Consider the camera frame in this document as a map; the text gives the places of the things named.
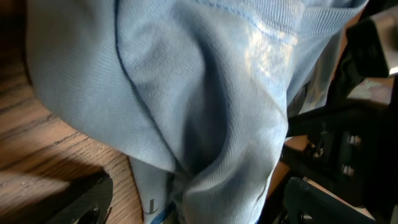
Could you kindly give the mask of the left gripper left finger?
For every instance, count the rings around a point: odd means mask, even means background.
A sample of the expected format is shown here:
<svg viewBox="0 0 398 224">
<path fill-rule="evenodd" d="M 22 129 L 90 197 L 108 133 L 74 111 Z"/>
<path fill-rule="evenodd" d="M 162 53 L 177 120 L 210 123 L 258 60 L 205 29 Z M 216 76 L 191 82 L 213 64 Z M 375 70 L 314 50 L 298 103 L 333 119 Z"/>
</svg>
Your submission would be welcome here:
<svg viewBox="0 0 398 224">
<path fill-rule="evenodd" d="M 108 175 L 91 175 L 72 185 L 68 202 L 46 221 L 49 224 L 104 224 L 113 198 L 113 180 Z"/>
</svg>

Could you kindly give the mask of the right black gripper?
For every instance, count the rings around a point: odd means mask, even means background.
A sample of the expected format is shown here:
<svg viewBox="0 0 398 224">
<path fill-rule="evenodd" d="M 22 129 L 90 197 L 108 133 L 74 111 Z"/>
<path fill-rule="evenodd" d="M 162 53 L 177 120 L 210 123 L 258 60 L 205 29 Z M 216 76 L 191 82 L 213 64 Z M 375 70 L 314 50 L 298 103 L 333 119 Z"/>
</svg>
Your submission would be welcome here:
<svg viewBox="0 0 398 224">
<path fill-rule="evenodd" d="M 397 205 L 397 105 L 348 100 L 289 118 L 289 137 L 307 136 L 303 151 L 285 146 L 281 161 L 301 176 L 373 215 Z"/>
</svg>

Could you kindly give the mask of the light blue printed t-shirt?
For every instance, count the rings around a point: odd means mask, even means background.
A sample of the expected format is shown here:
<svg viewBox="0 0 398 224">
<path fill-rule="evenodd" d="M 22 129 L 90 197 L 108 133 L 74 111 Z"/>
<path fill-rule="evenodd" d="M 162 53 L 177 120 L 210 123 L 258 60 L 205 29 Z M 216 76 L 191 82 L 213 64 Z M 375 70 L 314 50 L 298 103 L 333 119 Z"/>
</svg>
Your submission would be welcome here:
<svg viewBox="0 0 398 224">
<path fill-rule="evenodd" d="M 256 223 L 289 113 L 321 107 L 366 1 L 28 1 L 43 105 L 125 154 L 146 223 Z"/>
</svg>

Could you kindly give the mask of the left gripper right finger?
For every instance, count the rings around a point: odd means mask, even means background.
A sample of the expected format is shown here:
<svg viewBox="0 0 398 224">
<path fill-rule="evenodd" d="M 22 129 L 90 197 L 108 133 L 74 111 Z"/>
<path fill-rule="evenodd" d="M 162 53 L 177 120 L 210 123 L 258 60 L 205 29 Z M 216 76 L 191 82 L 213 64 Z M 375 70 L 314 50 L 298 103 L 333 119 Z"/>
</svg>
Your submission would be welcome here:
<svg viewBox="0 0 398 224">
<path fill-rule="evenodd" d="M 284 205 L 293 224 L 373 224 L 373 219 L 296 177 L 285 186 Z"/>
</svg>

